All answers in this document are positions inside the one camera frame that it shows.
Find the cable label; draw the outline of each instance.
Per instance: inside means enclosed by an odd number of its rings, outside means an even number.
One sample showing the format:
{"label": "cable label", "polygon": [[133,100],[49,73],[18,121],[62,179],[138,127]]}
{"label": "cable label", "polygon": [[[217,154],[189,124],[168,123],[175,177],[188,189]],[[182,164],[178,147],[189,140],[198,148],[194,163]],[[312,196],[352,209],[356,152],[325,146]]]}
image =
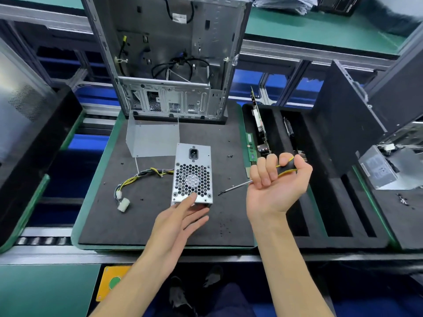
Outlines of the cable label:
{"label": "cable label", "polygon": [[187,24],[187,15],[186,14],[178,14],[172,13],[172,20],[177,23]]}

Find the black side panel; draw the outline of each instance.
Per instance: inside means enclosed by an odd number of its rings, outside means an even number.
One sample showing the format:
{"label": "black side panel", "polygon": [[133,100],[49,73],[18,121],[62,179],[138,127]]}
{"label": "black side panel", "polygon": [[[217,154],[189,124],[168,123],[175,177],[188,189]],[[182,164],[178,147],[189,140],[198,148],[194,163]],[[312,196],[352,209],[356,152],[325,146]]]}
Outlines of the black side panel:
{"label": "black side panel", "polygon": [[362,91],[339,63],[332,62],[310,113],[339,176],[386,132]]}
{"label": "black side panel", "polygon": [[44,122],[34,123],[0,167],[0,246],[13,232],[19,218],[63,141],[82,112],[72,90],[57,93],[57,108]]}

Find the forearm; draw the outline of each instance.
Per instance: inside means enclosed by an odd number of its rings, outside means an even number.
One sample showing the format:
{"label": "forearm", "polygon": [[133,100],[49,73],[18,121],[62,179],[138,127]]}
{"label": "forearm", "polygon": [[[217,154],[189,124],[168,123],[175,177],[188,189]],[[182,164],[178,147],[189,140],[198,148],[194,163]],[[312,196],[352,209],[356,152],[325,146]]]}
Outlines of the forearm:
{"label": "forearm", "polygon": [[277,315],[333,316],[308,272],[285,213],[271,216],[251,224]]}
{"label": "forearm", "polygon": [[142,316],[165,280],[161,275],[161,263],[144,253],[91,317]]}

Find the person's right hand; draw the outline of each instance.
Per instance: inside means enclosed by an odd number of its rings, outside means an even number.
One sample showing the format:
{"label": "person's right hand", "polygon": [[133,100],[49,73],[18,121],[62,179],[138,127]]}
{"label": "person's right hand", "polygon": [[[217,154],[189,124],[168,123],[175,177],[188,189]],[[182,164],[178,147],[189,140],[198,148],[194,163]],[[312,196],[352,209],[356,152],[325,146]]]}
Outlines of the person's right hand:
{"label": "person's right hand", "polygon": [[[281,153],[279,165],[285,166],[291,158],[292,154]],[[278,157],[269,154],[267,159],[260,157],[257,165],[251,166],[250,179],[253,183],[247,190],[247,215],[250,221],[268,214],[286,212],[307,191],[313,168],[300,155],[294,158],[297,173],[290,172],[278,177],[277,164]]]}

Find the white connector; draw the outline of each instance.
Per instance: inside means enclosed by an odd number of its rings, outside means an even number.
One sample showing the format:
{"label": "white connector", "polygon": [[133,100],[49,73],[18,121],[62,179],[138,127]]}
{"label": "white connector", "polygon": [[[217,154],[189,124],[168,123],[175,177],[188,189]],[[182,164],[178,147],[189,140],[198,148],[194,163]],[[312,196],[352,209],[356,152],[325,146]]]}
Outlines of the white connector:
{"label": "white connector", "polygon": [[122,199],[122,191],[121,190],[116,191],[116,198],[118,198],[118,200]]}
{"label": "white connector", "polygon": [[128,206],[130,205],[130,203],[131,202],[129,199],[123,198],[121,203],[118,206],[118,210],[124,213],[126,209],[128,208]]}

